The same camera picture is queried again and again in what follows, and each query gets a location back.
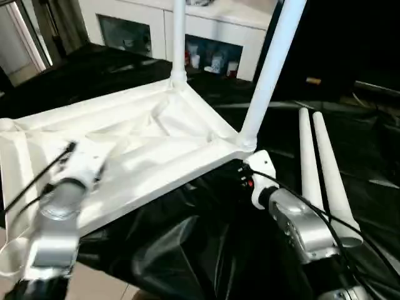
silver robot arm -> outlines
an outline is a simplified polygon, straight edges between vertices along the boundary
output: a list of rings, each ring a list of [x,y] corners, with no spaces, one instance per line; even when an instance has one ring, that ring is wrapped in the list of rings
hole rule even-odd
[[[365,289],[358,286],[352,275],[338,274],[333,265],[340,258],[340,251],[334,238],[322,220],[299,198],[272,180],[253,171],[267,174],[272,178],[276,172],[267,151],[259,151],[244,160],[245,169],[251,174],[252,203],[258,209],[267,209],[279,229],[294,248],[313,290],[319,291],[318,300],[367,300]],[[321,289],[321,282],[313,284],[311,273],[326,278],[327,284]]]
[[[5,299],[65,298],[78,254],[81,204],[93,190],[105,158],[83,140],[45,187],[30,229],[21,279]]]

white tube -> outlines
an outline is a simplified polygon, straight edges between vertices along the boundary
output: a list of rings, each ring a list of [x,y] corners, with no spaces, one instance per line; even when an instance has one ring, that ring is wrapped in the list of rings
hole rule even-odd
[[[308,109],[299,111],[301,190],[311,204],[324,210]]]
[[[320,112],[315,112],[312,115],[312,118],[314,120],[322,173],[324,174],[329,210],[333,216],[342,219],[359,230],[360,227],[351,213],[348,197],[344,190],[338,164],[336,163],[331,141],[329,140],[328,132],[326,130],[324,117]],[[360,235],[336,221],[332,221],[332,227],[335,229],[337,235],[343,242],[343,245],[346,247],[357,246],[363,242]]]
[[[185,83],[185,0],[174,0],[174,57],[171,79],[173,83]]]
[[[272,37],[256,91],[236,144],[250,151],[257,146],[257,134],[273,95],[294,34],[303,13],[306,0],[285,0]]]

tiled floor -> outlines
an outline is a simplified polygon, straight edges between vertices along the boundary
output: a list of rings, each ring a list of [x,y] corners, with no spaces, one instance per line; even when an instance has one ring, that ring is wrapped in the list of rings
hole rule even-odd
[[[6,242],[6,231],[0,229],[0,246]],[[13,287],[11,281],[0,278],[0,299]],[[69,282],[67,300],[139,300],[139,289],[77,263]]]

glass cabinet door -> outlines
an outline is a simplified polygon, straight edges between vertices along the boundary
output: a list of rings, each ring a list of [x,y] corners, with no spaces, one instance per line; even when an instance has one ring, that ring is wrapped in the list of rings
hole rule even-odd
[[[97,17],[106,46],[153,57],[149,25],[100,14]]]
[[[166,59],[164,11],[120,0],[79,0],[92,43]]]

black tablecloth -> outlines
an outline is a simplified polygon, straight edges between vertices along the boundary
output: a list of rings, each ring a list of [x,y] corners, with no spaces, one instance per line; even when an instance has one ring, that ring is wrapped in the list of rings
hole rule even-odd
[[[88,46],[0,99],[0,117],[19,118],[165,79],[171,64]],[[189,84],[240,130],[250,82],[189,72]],[[400,127],[377,110],[306,103],[322,111],[350,205],[361,229],[400,260]],[[277,178],[301,191],[298,104],[270,107],[258,136]],[[251,206],[233,161],[82,239],[79,260],[164,299],[311,299],[295,254],[269,216]],[[367,244],[352,250],[360,269],[395,285]],[[400,294],[377,282],[383,299]]]

